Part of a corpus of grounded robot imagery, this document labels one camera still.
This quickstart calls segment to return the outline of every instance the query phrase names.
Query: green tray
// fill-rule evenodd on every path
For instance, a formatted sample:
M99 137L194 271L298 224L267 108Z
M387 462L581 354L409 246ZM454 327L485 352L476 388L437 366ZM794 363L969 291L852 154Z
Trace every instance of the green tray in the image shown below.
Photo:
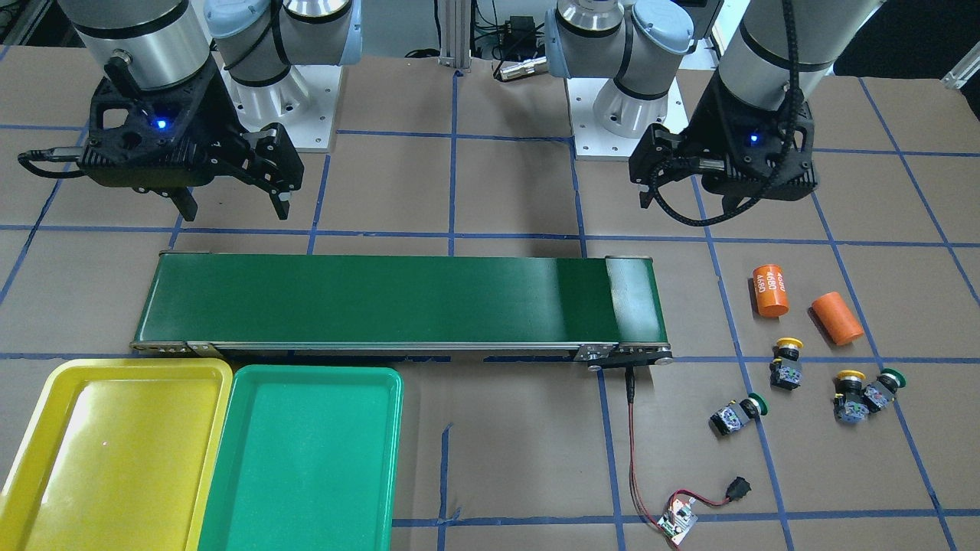
M386 368L243 368L198 549L386 551L401 416Z

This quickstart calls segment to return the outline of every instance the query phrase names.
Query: blue tape line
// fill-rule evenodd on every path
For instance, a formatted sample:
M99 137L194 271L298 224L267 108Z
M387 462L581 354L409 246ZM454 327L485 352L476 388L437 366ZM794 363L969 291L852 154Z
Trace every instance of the blue tape line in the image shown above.
M463 72L453 72L453 125L452 138L449 151L449 239L448 254L456 256L456 172L457 154L459 152L459 124L460 124L460 77Z
M439 520L446 520L447 502L449 501L449 430L452 423L442 430L441 458L439 460Z
M855 247L946 247L945 243L939 241L837 241L837 244Z
M494 140L494 141L555 141L560 143L568 143L571 141L570 137L564 137L564 136L497 136L492 134L460 134L457 133L456 130L457 127L454 125L453 131L450 133L402 132L398 130L345 130L345 129L337 130L337 133L348 134L348 135L360 135L360 136L431 137L431 138L443 138L443 139L452 139L455 136L458 139Z
M814 147L816 153L845 153L849 155L898 155L897 151L886 151L882 149L834 149L826 147ZM904 155L915 157L980 157L980 153L957 153L952 151L903 151Z
M980 153L953 153L944 151L902 151L903 155L913 157L980 157Z
M881 360L886 364L980 364L980 358L909 358L885 356Z
M678 364L716 364L716 363L737 363L735 356L675 356L674 362Z
M575 219L578 222L578 248L582 258L589 257L589 244L585 235L585 215L582 211L582 193L578 185L578 170L575 169L575 142L568 140L568 159L571 163L571 188L575 191Z
M913 519L936 517L932 509L880 509L865 511L807 511L787 513L791 521L823 521L829 519Z
M589 241L680 241L683 243L706 243L704 237L681 235L586 235Z
M460 507L460 508L457 508L457 510L456 510L455 513L453 513L453 516L452 517L450 517L448 519L439 519L436 522L440 526L452 526L452 525L454 525L455 523L457 523L460 520L460 515L462 515L462 514L463 514L463 508Z
M138 227L130 225L41 225L38 231L81 231L98 233L171 233L173 227Z
M167 245L171 250L173 250L174 245L177 244L177 238L180 236L181 225L183 225L183 215L177 215L177 220L173 223L173 229L171 230L171 241Z
M0 352L0 360L80 360L92 359L124 359L138 356L135 352L128 354L75 354L61 352Z
M610 423L609 396L606 393L606 375L602 370L596 372L599 383L599 405L603 411L603 433L606 437L606 462L610 470L610 491L612 493L612 522L615 524L615 539L619 551L626 551L626 532L622 524L622 505L619 503L619 477L615 468L615 448L613 447L613 428Z
M436 137L451 138L453 134L445 132L399 132L390 130L337 130L338 134L357 136L398 136L398 137Z
M864 83L864 79L859 78L857 81L860 83L861 89L864 90L864 95L867 96L867 101L871 103L871 107L874 109L874 114L878 116L878 121L881 123L882 127L885 128L885 133L888 134L888 139L891 140L892 146L895 148L896 153L899 154L899 159L902 160L902 165L906 168L906 173L908 173L908 179L911 180L912 186L915 187L915 192L918 193L919 200L922 201L922 206L925 207L926 212L929 213L929 219L932 220L932 224L936 227L936 231L939 232L939 236L943 239L943 243L946 244L947 250L950 252L950 256L953 257L953 263L956 264L956 269L959 270L959 275L963 278L963 282L966 283L966 288L969 289L970 294L973 295L973 302L976 302L977 306L980 306L980 295L977 294L976 288L973 287L973 283L970 281L969 276L966 275L966 270L963 269L963 264L959 261L956 251L950 246L950 240L946 237L943 227L939 224L939 219L936 218L936 213L933 212L932 206L929 205L929 200L926 199L925 193L923 193L918 179L916 179L915 174L912 173L912 168L908 164L908 159L906 159L902 148L899 147L898 140L895 139L891 129L888 128L888 124L885 122L885 117L882 116L881 111L878 109L878 104L876 104L874 102L874 98L871 97L871 91L867 89L867 84Z
M31 229L32 225L0 225L3 230ZM160 226L126 226L126 225L45 225L40 231L93 231L105 233L168 233L172 227ZM271 227L182 227L181 233L228 233L242 235L308 235L305 229L271 228ZM357 229L317 229L316 235L357 236L357 237L422 237L446 239L451 233L447 231L369 231ZM543 239L575 241L580 235L572 233L452 233L456 239ZM680 235L586 235L588 241L666 241L686 243L707 243L704 237ZM788 244L788 245L829 245L830 242L821 239L765 239L751 237L713 237L715 243L742 244ZM916 241L837 241L839 245L864 247L938 247L946 248L947 244L936 242ZM954 248L980 248L980 243L949 243Z
M847 266L844 264L844 257L841 255L840 247L837 246L837 242L834 240L834 234L830 230L830 224L827 222L827 217L823 214L823 209L820 207L820 201L816 198L816 194L810 195L813 198L813 205L816 207L816 213L820 216L820 222L823 224L823 230L827 233L827 239L830 240L830 247L834 251L834 257L837 259L837 265L840 267L841 276L844 277L844 284L848 287L848 292L851 294L851 300L855 305L855 312L857 318L860 320L861 325L864 327L864 335L867 337L868 345L871 347L871 353L874 354L875 363L878 365L878 369L882 370L885 368L884 361L882 360L881 354L878 351L878 344L874 340L874 335L871 333L871 327L867 323L867 317L864 315L864 309L858 301L858 294L855 292L854 284L851 281L851 276L848 274ZM932 500L933 507L936 510L936 516L939 518L939 524L943 528L943 534L946 536L946 541L950 545L951 551L956 551L956 543L953 541L953 534L950 532L949 524L946 522L946 517L943 515L943 507L939 502L939 498L936 496L936 491L932 486L932 481L929 479L929 474L926 473L925 466L922 464L921 458L918 455L918 448L915 446L915 441L912 439L911 432L908 431L905 418L902 415L902 409L899 406L898 401L895 402L895 411L899 417L899 423L902 425L902 431L906 435L906 442L908 444L908 449L911 450L912 457L915 459L915 464L918 467L919 475L922 477L922 483L925 485L926 491L929 494L929 499Z
M705 202L701 196L701 190L698 188L698 181L691 176L691 185L694 188L694 196L698 201L698 211L701 217L707 218L708 213L705 210ZM721 293L721 304L725 310L725 318L728 321L728 330L731 333L732 343L735 345L735 356L738 359L739 370L742 372L742 381L745 384L747 392L753 392L752 380L749 377L749 369L746 366L745 358L742 354L742 345L739 343L738 339L738 329L735 326L735 317L732 314L731 303L728 301L728 291L725 288L725 281L721 276L721 263L718 261L718 253L714 247L714 240L711 235L711 227L705 226L705 239L708 241L708 251L711 255L711 263L714 265L714 274L718 278L718 292ZM762 419L756 419L756 428L759 432L759 443L762 446L762 456L765 459L765 468L769 472L769 481L772 484L772 494L776 500L776 513L779 518L779 523L783 528L783 538L786 540L786 548L788 551L794 551L796 547L793 544L793 534L790 531L789 519L786 517L786 506L783 503L783 492L779 487L779 477L776 476L776 466L772 461L772 452L769 449L769 441L765 434L765 426L762 423Z
M714 243L762 243L775 245L826 245L824 239L768 239L764 237L709 237Z
M333 237L435 237L445 239L449 233L443 231L356 231L346 229L318 229L317 235Z
M492 136L484 134L457 134L459 139L482 139L494 141L553 141L558 143L568 143L571 138L559 136Z
M51 130L65 132L81 132L86 130L85 126L58 126L58 125L0 125L0 130Z
M772 356L742 356L747 363L768 364ZM868 356L807 356L807 363L813 364L873 364L875 359Z
M85 134L86 132L82 131L78 135L78 140L76 140L74 143L75 147L81 145L81 141L85 139ZM62 171L67 171L70 164L71 163L65 163ZM17 260L14 261L14 266L7 274L7 279L4 281L3 287L0 287L0 306L3 305L5 300L7 300L7 295L10 293L10 288L14 285L14 279L17 278L17 274L21 271L21 266L24 265L24 260L27 258L27 252L30 250L30 245L34 242L34 236L37 235L37 229L41 226L41 223L44 222L44 217L47 216L48 210L51 209L51 204L58 195L58 190L61 189L63 182L64 180L61 178L55 181L54 186L51 188L51 193L48 194L48 198L44 201L44 206L41 207L41 214L37 216L37 220L34 221L34 225L30 228L30 232L27 234L27 239L24 241L24 246L21 247L21 252L17 255Z
M273 229L242 227L182 227L182 233L218 233L234 235L306 235L305 229Z
M319 217L323 213L323 196L326 195L326 179L330 174L330 156L323 159L323 168L319 174L319 192L317 194L317 208L313 214L313 224L310 226L310 242L307 243L307 254L312 255L317 246L317 230L319 229Z
M436 521L439 526L436 542L438 551L446 550L446 529L449 527L446 523L446 508L449 501L449 429L452 427L453 424L449 423L442 431L442 455L439 461L439 518Z
M828 147L814 147L814 153L847 153L851 155L895 155L894 151L884 149L836 149Z
M980 510L977 509L950 509L946 511L947 517L980 517ZM935 518L936 512L932 509L880 509L880 510L856 510L856 511L798 511L787 512L786 517L790 521L826 521L826 520L855 520L855 519L919 519ZM644 520L637 515L626 515L622 517L624 525L641 525ZM776 513L732 513L732 514L709 514L705 513L698 516L701 523L757 523L757 522L777 522L779 515ZM453 523L453 526L585 526L585 525L614 525L615 517L612 515L586 515L582 517L474 517L472 519L461 519ZM395 519L392 527L400 528L435 528L441 526L438 519Z
M902 432L908 441L908 449L912 452L912 458L915 459L915 466L922 475L922 482L925 484L926 491L929 492L929 499L932 500L932 506L936 510L936 515L939 516L939 524L943 527L943 535L946 537L946 542L950 544L951 551L956 551L956 542L953 540L950 524L946 521L946 512L943 510L943 504L939 502L939 496L936 495L936 489L932 485L932 480L929 479L929 473L925 470L925 464L922 462L922 456L918 452L918 446L915 445L915 440L912 438L911 430L908 429L906 416L902 413L902 404L899 403L898 399L893 404L895 406L895 413L899 417L899 424L902 426Z
M457 239L550 239L557 241L577 241L579 235L562 233L456 233Z

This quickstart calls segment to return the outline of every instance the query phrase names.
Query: green conveyor belt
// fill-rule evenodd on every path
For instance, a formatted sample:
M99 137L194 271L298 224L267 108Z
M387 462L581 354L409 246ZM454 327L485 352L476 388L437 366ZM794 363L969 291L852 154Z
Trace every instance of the green conveyor belt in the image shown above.
M165 253L133 346L666 346L650 259Z

